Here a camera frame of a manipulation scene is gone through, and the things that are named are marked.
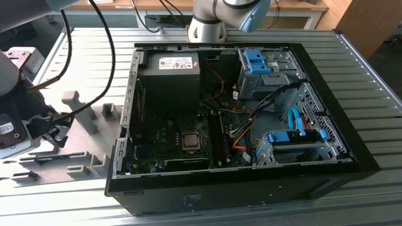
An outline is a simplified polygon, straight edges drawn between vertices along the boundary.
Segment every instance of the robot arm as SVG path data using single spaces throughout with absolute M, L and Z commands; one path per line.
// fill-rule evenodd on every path
M 0 0 L 0 32 L 55 12 L 77 0 Z M 63 147 L 65 131 L 51 120 L 60 114 L 44 103 L 39 91 L 27 92 L 32 86 L 8 55 L 0 51 L 0 159 L 39 146 L 40 138 Z M 61 122 L 71 126 L 72 119 Z
M 262 23 L 270 0 L 195 0 L 189 42 L 224 42 L 224 23 L 252 32 Z
M 51 14 L 79 0 L 0 0 L 0 32 Z

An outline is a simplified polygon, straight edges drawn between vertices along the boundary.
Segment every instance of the aluminum table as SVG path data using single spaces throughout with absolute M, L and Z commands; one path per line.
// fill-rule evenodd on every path
M 123 104 L 135 42 L 184 42 L 181 29 L 151 34 L 143 29 L 112 29 L 116 75 L 111 90 L 96 103 Z M 104 89 L 111 51 L 103 29 L 75 28 L 73 57 L 63 85 L 43 91 L 47 103 L 65 110 L 60 95 L 76 87 L 81 101 Z M 65 34 L 45 60 L 35 82 L 53 77 L 65 61 Z M 60 225 L 352 225 L 402 223 L 402 104 L 342 34 L 332 31 L 228 31 L 230 42 L 302 43 L 346 111 L 382 171 L 314 201 L 267 204 L 135 218 L 104 196 L 105 179 L 12 188 L 0 181 L 0 223 Z M 75 84 L 75 78 L 91 83 Z

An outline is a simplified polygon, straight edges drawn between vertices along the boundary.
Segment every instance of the power supply label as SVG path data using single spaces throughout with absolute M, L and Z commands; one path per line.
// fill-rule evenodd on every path
M 163 57 L 159 59 L 159 70 L 191 69 L 191 57 Z

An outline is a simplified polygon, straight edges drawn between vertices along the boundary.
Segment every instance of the black cable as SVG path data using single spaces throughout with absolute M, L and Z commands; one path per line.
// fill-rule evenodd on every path
M 101 12 L 97 8 L 97 5 L 95 4 L 93 0 L 88 0 L 95 11 L 96 14 L 99 16 L 99 19 L 103 23 L 103 27 L 105 28 L 105 34 L 107 34 L 107 39 L 108 39 L 108 43 L 111 46 L 111 52 L 112 52 L 112 68 L 111 68 L 111 75 L 108 77 L 108 81 L 107 81 L 107 85 L 105 85 L 105 89 L 103 90 L 103 92 L 100 93 L 100 95 L 91 101 L 88 102 L 84 106 L 81 106 L 79 109 L 76 109 L 75 111 L 72 111 L 71 113 L 68 113 L 67 115 L 64 115 L 61 118 L 56 119 L 55 124 L 57 124 L 59 122 L 61 122 L 63 120 L 72 118 L 76 114 L 79 114 L 83 110 L 85 110 L 100 98 L 104 97 L 111 84 L 112 84 L 112 80 L 113 80 L 113 76 L 115 76 L 115 68 L 116 68 L 116 52 L 115 52 L 115 45 L 113 45 L 113 39 L 112 39 L 112 35 L 111 35 L 111 31 L 108 29 L 107 23 L 105 23 L 105 19 L 101 15 Z
M 168 0 L 164 0 L 173 8 L 175 10 L 177 11 L 177 13 L 183 16 L 184 14 L 181 13 L 181 11 L 177 9 L 177 7 L 175 7 L 175 5 L 168 1 Z
M 268 29 L 276 25 L 276 22 L 278 22 L 279 16 L 280 16 L 280 6 L 279 6 L 279 3 L 276 0 L 275 0 L 275 4 L 276 4 L 275 16 L 274 16 L 274 20 L 272 20 L 272 23 L 271 23 L 271 26 L 268 27 Z
M 140 18 L 140 15 L 139 15 L 139 12 L 137 12 L 137 6 L 135 5 L 133 0 L 129 0 L 129 1 L 131 1 L 133 10 L 135 10 L 135 12 L 136 12 L 136 15 L 137 15 L 137 19 L 139 19 L 140 23 L 143 24 L 144 28 L 147 29 L 148 32 L 151 32 L 151 33 L 157 33 L 157 32 L 160 31 L 160 28 L 157 27 L 157 28 L 152 31 L 152 30 L 147 27 L 147 25 L 145 25 L 143 19 Z
M 64 67 L 63 67 L 63 69 L 61 69 L 61 71 L 60 71 L 60 73 L 56 77 L 53 77 L 52 79 L 49 79 L 45 82 L 40 83 L 39 85 L 27 88 L 27 92 L 29 92 L 29 93 L 33 93 L 33 92 L 41 90 L 43 88 L 48 87 L 55 82 L 57 82 L 61 79 L 63 75 L 65 74 L 68 66 L 69 66 L 73 45 L 72 45 L 69 24 L 68 24 L 67 15 L 65 15 L 65 12 L 64 12 L 63 9 L 60 10 L 60 13 L 61 13 L 61 18 L 63 18 L 63 23 L 64 23 L 65 33 L 67 33 L 67 41 L 68 41 L 68 52 L 67 52 L 65 64 L 64 64 Z
M 175 21 L 177 22 L 177 25 L 181 26 L 181 28 L 185 28 L 185 25 L 183 25 L 183 23 L 180 22 L 180 20 L 176 18 L 176 16 L 172 14 L 169 8 L 167 7 L 167 5 L 164 4 L 164 2 L 161 0 L 159 0 L 159 2 L 161 3 L 163 7 L 165 8 L 165 10 L 168 11 L 169 15 L 173 17 Z

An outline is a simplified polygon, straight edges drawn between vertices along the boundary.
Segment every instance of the black box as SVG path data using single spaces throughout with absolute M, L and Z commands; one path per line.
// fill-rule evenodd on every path
M 148 110 L 159 113 L 198 111 L 200 66 L 196 53 L 148 54 L 139 79 L 145 88 Z

